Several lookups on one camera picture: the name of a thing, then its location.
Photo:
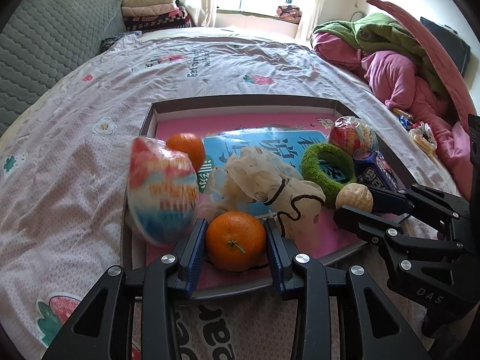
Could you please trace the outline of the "tan walnut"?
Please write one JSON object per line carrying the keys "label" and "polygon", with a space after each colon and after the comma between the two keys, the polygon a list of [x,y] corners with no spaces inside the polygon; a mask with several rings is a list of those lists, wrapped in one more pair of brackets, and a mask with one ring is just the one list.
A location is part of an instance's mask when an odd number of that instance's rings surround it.
{"label": "tan walnut", "polygon": [[374,197],[369,189],[358,183],[349,183],[337,194],[335,207],[351,206],[361,211],[371,213],[374,207]]}

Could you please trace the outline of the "blue cookie snack packet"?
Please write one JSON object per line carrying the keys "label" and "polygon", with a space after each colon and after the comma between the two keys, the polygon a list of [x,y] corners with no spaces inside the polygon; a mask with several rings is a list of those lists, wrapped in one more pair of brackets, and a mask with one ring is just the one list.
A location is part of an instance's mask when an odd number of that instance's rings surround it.
{"label": "blue cookie snack packet", "polygon": [[367,157],[355,158],[354,167],[357,182],[360,184],[395,192],[399,189],[394,172],[378,150]]}

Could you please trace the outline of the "surprise egg toy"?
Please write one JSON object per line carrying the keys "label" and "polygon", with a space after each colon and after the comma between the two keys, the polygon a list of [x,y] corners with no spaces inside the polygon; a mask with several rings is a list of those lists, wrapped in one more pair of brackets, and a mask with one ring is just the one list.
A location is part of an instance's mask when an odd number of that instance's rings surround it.
{"label": "surprise egg toy", "polygon": [[354,159],[367,158],[378,150],[377,134],[359,118],[342,116],[335,120],[328,143],[342,149]]}
{"label": "surprise egg toy", "polygon": [[147,242],[173,245],[185,236],[198,200],[197,175],[187,154],[147,136],[133,140],[128,209]]}

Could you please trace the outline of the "beige drawstring cloth bag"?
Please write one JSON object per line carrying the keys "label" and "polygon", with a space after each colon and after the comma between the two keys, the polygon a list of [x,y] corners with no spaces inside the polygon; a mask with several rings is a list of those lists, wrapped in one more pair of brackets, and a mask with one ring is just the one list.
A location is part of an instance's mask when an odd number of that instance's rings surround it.
{"label": "beige drawstring cloth bag", "polygon": [[211,171],[197,215],[209,221],[230,211],[247,212],[260,203],[274,213],[281,234],[298,248],[312,252],[320,243],[319,220],[326,204],[323,189],[304,180],[293,166],[258,146],[231,155]]}

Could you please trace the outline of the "orange mandarin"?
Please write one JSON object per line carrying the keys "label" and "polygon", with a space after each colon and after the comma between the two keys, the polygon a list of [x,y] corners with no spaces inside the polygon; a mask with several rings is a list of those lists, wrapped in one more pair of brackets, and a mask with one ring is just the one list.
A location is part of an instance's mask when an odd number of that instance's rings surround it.
{"label": "orange mandarin", "polygon": [[208,225],[205,244],[208,258],[216,268],[244,272],[264,261],[266,233],[256,217],[230,211]]}
{"label": "orange mandarin", "polygon": [[193,168],[198,172],[203,165],[206,153],[203,141],[193,133],[177,133],[166,141],[167,147],[188,155]]}

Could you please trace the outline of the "snack wrappers pile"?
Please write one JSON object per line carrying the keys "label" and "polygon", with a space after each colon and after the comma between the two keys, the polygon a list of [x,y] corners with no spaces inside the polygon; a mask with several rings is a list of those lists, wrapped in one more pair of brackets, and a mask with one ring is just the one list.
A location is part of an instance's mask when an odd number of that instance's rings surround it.
{"label": "snack wrappers pile", "polygon": [[414,122],[413,116],[398,108],[391,110],[399,119],[401,125],[408,132],[409,138],[413,143],[429,157],[436,156],[437,141],[435,140],[431,126],[423,122]]}

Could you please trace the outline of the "dark grey shallow box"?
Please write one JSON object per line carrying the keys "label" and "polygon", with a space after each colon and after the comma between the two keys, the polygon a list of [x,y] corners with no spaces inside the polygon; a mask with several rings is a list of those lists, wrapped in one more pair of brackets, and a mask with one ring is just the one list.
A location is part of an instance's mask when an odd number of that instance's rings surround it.
{"label": "dark grey shallow box", "polygon": [[[205,115],[236,114],[240,111],[246,113],[277,113],[285,112],[289,115],[298,113],[318,113],[327,111],[341,116],[359,117],[343,105],[339,100],[304,97],[294,95],[224,95],[210,97],[191,97],[171,100],[167,102],[153,103],[145,117],[141,127],[140,136],[154,137],[149,131],[155,116],[159,114],[171,114],[174,112],[185,112],[187,116],[199,117]],[[379,150],[385,160],[393,168],[393,172],[400,188],[411,187],[416,183],[411,172],[403,165],[391,148],[378,138]],[[121,237],[121,258],[122,264],[127,269],[144,267],[161,254],[170,253],[174,244],[168,244],[155,248],[153,244],[143,241],[137,230],[136,224],[129,213],[127,193],[125,192],[123,211],[122,237]]]}

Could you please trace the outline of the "pink crumpled duvet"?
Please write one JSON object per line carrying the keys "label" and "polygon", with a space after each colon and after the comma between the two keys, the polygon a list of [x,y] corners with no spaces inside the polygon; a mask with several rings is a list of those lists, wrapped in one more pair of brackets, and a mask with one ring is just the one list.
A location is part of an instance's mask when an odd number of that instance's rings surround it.
{"label": "pink crumpled duvet", "polygon": [[439,160],[462,195],[470,199],[473,181],[470,136],[459,120],[448,121],[448,111],[452,108],[419,77],[410,58],[392,50],[364,55],[342,38],[326,32],[313,36],[313,49],[327,62],[364,79],[373,95],[389,110],[407,111],[416,123],[429,125],[437,141]]}

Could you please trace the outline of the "pink strawberry print bedsheet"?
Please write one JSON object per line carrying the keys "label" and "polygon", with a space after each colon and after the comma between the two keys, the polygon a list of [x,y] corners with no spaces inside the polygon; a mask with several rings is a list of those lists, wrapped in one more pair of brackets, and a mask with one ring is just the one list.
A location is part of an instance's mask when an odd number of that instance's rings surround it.
{"label": "pink strawberry print bedsheet", "polygon": [[215,28],[126,37],[64,77],[1,138],[1,326],[24,358],[47,350],[41,306],[54,295],[81,299],[122,263],[128,149],[151,104],[234,94],[339,100],[418,183],[458,191],[365,83],[305,46]]}

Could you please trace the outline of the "green blanket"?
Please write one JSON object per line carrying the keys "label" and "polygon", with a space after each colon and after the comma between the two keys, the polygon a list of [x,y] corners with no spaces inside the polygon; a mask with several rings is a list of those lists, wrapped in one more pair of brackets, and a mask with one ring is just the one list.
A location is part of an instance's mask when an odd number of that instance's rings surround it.
{"label": "green blanket", "polygon": [[426,50],[394,18],[374,12],[357,21],[332,20],[319,24],[312,31],[313,47],[320,44],[320,35],[333,35],[340,38],[354,50],[373,53],[390,50],[408,57],[419,68],[420,76],[428,82],[434,93],[447,98],[448,92],[434,69]]}

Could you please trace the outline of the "patterned bag on windowsill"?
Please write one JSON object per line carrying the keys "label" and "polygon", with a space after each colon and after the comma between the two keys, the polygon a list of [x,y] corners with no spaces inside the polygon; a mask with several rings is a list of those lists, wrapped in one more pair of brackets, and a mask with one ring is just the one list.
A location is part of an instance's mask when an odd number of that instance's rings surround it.
{"label": "patterned bag on windowsill", "polygon": [[277,8],[277,17],[295,24],[298,24],[302,18],[302,11],[295,5],[284,5]]}

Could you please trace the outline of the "dark patterned pillow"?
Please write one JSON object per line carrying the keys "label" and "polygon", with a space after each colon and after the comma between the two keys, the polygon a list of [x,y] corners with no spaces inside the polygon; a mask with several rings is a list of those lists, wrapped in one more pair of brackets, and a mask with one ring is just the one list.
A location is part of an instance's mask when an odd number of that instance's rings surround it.
{"label": "dark patterned pillow", "polygon": [[98,52],[101,54],[109,50],[112,46],[114,46],[114,44],[116,44],[118,41],[120,41],[125,37],[134,36],[136,38],[139,38],[141,35],[143,35],[141,31],[131,31],[131,32],[122,32],[112,37],[107,37],[100,42],[100,47]]}

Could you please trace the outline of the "stack of folded blankets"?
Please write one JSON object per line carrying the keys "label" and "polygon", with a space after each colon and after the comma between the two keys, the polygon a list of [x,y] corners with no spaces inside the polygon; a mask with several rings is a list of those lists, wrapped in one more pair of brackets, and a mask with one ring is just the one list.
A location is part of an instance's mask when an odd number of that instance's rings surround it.
{"label": "stack of folded blankets", "polygon": [[149,33],[193,26],[193,20],[180,0],[122,0],[121,13],[124,26],[130,32]]}

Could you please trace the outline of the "grey quilted headboard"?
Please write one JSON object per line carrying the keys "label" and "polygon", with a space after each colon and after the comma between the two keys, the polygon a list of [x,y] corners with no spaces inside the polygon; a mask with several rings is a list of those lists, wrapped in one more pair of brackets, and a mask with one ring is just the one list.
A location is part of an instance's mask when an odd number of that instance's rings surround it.
{"label": "grey quilted headboard", "polygon": [[1,31],[1,131],[125,30],[121,1],[22,1]]}

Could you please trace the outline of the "wall-mounted black television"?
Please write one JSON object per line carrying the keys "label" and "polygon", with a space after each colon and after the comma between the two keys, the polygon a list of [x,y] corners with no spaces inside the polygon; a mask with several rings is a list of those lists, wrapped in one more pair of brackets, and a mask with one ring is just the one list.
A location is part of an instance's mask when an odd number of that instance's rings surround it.
{"label": "wall-mounted black television", "polygon": [[441,26],[424,17],[420,18],[420,22],[435,36],[456,64],[462,77],[465,77],[471,57],[470,46],[454,29],[446,25]]}

